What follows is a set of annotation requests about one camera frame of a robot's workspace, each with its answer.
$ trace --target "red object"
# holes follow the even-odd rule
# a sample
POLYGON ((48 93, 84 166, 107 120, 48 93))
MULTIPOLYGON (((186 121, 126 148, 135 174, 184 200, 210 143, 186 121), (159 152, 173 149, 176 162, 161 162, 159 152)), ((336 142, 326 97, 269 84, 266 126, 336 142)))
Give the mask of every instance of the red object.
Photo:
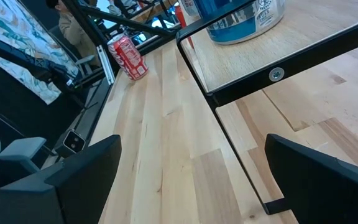
MULTIPOLYGON (((180 6, 175 6, 175 14, 177 15, 181 27, 182 28, 186 27, 186 20, 185 17, 183 16, 183 12, 180 6)), ((191 37, 187 38, 187 40, 189 41, 191 48, 194 49, 194 45, 193 45, 193 41, 191 40, 191 37)))
POLYGON ((124 34, 117 35, 108 42, 108 46, 111 55, 131 80, 138 80, 147 74, 149 68, 130 38, 124 34))
POLYGON ((138 3, 138 5, 140 5, 141 8, 145 7, 144 3, 140 2, 140 1, 138 1, 137 3, 138 3))

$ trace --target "can lid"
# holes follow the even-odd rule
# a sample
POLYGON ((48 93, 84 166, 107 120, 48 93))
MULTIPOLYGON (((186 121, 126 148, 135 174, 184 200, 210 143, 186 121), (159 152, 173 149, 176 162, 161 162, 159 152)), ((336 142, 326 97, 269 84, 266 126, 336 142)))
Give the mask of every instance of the can lid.
POLYGON ((109 40, 109 42, 107 42, 108 45, 114 43, 115 41, 118 41, 119 39, 121 39, 121 37, 123 37, 124 34, 118 34, 118 35, 115 35, 114 37, 112 37, 111 40, 109 40))

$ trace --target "chair armrest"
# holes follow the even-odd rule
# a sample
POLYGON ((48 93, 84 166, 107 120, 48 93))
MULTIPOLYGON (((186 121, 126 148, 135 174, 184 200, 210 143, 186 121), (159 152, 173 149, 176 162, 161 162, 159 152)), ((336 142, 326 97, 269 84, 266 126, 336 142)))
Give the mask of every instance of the chair armrest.
POLYGON ((89 55, 83 59, 78 60, 77 62, 75 62, 76 65, 81 65, 84 64, 86 62, 90 62, 94 59, 94 55, 89 55))
POLYGON ((0 160, 31 160, 47 140, 41 137, 18 139, 0 153, 0 160))

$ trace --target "light wood surface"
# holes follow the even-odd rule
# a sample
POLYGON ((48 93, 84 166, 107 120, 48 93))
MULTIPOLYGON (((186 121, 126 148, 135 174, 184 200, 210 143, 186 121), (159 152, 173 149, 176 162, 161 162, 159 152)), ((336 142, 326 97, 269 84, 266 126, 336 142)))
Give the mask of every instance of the light wood surface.
MULTIPOLYGON (((246 42, 214 44, 205 30, 192 36, 206 89, 214 90, 358 24, 358 0, 286 0, 283 19, 246 42)), ((183 11, 187 24, 197 18, 183 11)))
POLYGON ((141 80, 119 74, 91 140, 122 137, 100 223, 291 223, 264 213, 175 42, 146 61, 141 80))
MULTIPOLYGON (((291 211, 264 213, 175 43, 146 61, 139 81, 119 74, 91 140, 122 137, 100 224, 296 223, 291 211)), ((358 165, 358 49, 217 111, 264 202, 283 196, 267 133, 358 165)))
POLYGON ((268 133, 358 166, 358 49, 217 111, 264 202, 282 197, 264 153, 268 133))
MULTIPOLYGON (((177 0, 163 0, 165 8, 169 9, 171 6, 173 6, 177 0)), ((161 3, 156 3, 154 7, 151 7, 150 9, 145 10, 144 12, 140 13, 139 15, 133 17, 131 20, 137 21, 137 22, 147 22, 147 19, 152 19, 155 16, 159 15, 163 12, 163 8, 161 6, 161 3)))

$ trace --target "gray armrest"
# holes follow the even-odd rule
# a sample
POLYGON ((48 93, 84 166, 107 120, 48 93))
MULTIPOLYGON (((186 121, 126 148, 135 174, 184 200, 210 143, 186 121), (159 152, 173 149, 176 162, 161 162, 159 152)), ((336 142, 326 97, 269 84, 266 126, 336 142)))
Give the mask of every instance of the gray armrest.
POLYGON ((86 62, 90 62, 94 59, 94 55, 89 55, 83 59, 78 60, 77 62, 75 62, 76 65, 81 65, 84 64, 86 62))
POLYGON ((40 169, 31 161, 47 140, 41 137, 13 141, 0 153, 0 160, 20 162, 29 172, 40 169))

